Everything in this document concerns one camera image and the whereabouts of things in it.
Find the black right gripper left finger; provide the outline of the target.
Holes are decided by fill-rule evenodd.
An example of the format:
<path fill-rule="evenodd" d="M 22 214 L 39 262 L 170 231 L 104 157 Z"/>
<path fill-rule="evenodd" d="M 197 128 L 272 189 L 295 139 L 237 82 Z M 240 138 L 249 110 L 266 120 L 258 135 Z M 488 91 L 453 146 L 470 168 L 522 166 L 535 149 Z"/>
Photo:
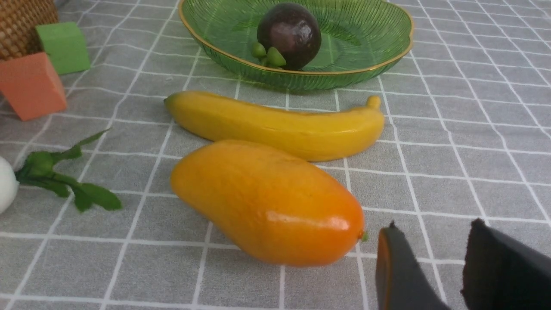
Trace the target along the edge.
<path fill-rule="evenodd" d="M 375 271 L 380 310 L 448 310 L 425 277 L 405 234 L 392 220 L 378 233 Z"/>

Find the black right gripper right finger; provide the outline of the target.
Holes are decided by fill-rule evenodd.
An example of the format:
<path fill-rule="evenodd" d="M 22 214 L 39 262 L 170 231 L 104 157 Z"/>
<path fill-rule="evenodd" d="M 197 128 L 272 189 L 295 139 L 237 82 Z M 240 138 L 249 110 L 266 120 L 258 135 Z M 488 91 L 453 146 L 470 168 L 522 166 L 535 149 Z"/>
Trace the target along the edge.
<path fill-rule="evenodd" d="M 471 222 L 461 294 L 469 310 L 548 310 L 551 260 L 482 219 Z"/>

